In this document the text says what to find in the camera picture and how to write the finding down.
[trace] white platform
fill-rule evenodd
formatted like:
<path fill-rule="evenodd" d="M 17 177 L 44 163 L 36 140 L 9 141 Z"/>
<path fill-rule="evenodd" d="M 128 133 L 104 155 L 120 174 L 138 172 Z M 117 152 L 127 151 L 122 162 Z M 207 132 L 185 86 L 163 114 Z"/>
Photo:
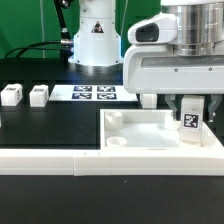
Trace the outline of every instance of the white platform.
<path fill-rule="evenodd" d="M 172 123 L 164 126 L 170 111 L 124 110 L 120 131 L 104 129 L 105 112 L 101 110 L 101 150 L 1 149 L 0 175 L 224 175 L 223 146 L 205 124 L 203 146 L 186 146 L 178 143 L 175 122 L 173 129 Z M 125 134 L 127 147 L 105 145 L 114 131 Z"/>

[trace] white tray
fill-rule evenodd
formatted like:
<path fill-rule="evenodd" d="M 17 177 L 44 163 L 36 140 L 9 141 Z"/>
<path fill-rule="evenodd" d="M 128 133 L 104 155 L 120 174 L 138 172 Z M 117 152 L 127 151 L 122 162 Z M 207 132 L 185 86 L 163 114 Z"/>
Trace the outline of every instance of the white tray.
<path fill-rule="evenodd" d="M 105 114 L 123 114 L 122 128 L 110 130 L 105 126 Z M 223 149 L 222 144 L 203 123 L 201 145 L 185 144 L 179 141 L 179 121 L 170 122 L 170 110 L 101 110 L 101 149 L 102 150 L 168 150 L 168 149 Z M 112 137 L 127 140 L 124 147 L 107 145 Z"/>

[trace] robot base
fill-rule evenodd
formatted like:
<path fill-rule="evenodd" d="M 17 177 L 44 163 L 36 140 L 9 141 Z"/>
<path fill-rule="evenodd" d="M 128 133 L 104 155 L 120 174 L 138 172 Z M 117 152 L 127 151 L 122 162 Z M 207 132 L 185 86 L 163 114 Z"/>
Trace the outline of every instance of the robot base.
<path fill-rule="evenodd" d="M 110 66 L 90 66 L 81 65 L 78 63 L 69 63 L 69 67 L 85 73 L 113 73 L 116 71 L 122 71 L 123 63 L 118 63 Z"/>

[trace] white block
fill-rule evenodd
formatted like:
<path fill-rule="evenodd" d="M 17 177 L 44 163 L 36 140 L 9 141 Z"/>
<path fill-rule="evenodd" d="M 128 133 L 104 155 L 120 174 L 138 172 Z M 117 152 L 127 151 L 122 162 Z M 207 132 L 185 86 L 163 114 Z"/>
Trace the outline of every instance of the white block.
<path fill-rule="evenodd" d="M 185 95 L 181 107 L 180 141 L 201 144 L 204 96 Z"/>
<path fill-rule="evenodd" d="M 1 92 L 2 106 L 16 106 L 23 98 L 22 85 L 7 85 Z"/>
<path fill-rule="evenodd" d="M 45 107 L 48 99 L 49 91 L 46 85 L 34 86 L 30 92 L 31 107 Z"/>
<path fill-rule="evenodd" d="M 140 101 L 143 109 L 157 108 L 157 94 L 141 94 Z"/>

